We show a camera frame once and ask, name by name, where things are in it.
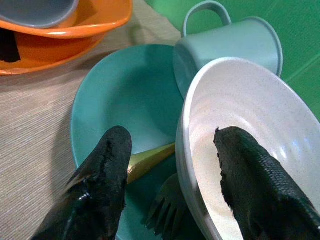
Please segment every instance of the gold utensil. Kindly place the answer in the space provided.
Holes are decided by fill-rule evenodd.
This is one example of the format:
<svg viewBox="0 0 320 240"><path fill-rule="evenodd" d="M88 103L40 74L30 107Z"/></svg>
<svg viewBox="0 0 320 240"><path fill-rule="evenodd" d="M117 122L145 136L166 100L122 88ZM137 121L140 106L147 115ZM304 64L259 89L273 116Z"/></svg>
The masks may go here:
<svg viewBox="0 0 320 240"><path fill-rule="evenodd" d="M133 154L128 167L128 184L141 178L153 167L175 153L176 144L171 143L148 151Z"/></svg>

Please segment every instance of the fork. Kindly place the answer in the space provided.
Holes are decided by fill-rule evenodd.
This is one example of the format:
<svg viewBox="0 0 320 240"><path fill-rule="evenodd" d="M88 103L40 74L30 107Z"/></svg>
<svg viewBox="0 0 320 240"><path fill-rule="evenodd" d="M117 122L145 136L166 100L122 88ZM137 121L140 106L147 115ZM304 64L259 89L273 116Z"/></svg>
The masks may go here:
<svg viewBox="0 0 320 240"><path fill-rule="evenodd" d="M163 240L173 240L177 236L186 209L187 204L180 188L178 174L175 173L165 181L153 200L145 225L152 228L152 223L156 221L155 235L160 234L162 230Z"/></svg>

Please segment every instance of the mug handle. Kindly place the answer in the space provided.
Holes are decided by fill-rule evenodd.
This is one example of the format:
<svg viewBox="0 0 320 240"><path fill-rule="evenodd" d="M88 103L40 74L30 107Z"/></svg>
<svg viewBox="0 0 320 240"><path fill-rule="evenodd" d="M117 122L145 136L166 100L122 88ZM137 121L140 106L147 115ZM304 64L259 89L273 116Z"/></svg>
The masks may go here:
<svg viewBox="0 0 320 240"><path fill-rule="evenodd" d="M191 8L186 14L185 19L183 21L183 28L182 28L183 38L187 36L187 22L189 17L192 14L205 9L214 11L216 14L218 14L224 26L230 25L232 23L228 11L222 4L216 1L211 1L211 0L203 1L195 5L193 8Z"/></svg>

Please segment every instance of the stacked dishes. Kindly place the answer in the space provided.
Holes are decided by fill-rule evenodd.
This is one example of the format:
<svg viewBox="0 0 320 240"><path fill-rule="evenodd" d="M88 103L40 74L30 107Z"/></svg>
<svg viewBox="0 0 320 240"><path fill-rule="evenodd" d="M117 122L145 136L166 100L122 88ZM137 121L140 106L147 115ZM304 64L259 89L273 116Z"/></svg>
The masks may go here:
<svg viewBox="0 0 320 240"><path fill-rule="evenodd" d="M0 75L30 73L71 61L127 23L132 14L132 0L69 0L62 5L33 1L36 7L27 10L22 7L26 1L7 2L11 4L1 6L0 29L14 32L8 41L16 45L20 60L0 60Z"/></svg>

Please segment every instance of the teal plate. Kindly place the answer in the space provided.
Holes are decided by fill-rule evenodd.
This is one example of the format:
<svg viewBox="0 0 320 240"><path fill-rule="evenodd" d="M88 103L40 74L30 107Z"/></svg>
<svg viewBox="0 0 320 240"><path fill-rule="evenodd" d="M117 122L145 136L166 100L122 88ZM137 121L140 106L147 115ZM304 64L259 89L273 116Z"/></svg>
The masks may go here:
<svg viewBox="0 0 320 240"><path fill-rule="evenodd" d="M109 128L121 125L132 137L132 154L176 141L183 99L173 70L173 47L140 45L117 51L100 61L82 82L72 109L71 147L77 167ZM126 188L117 239L160 240L144 225L152 201L168 177L176 173L175 156ZM178 240L204 240L186 213Z"/></svg>

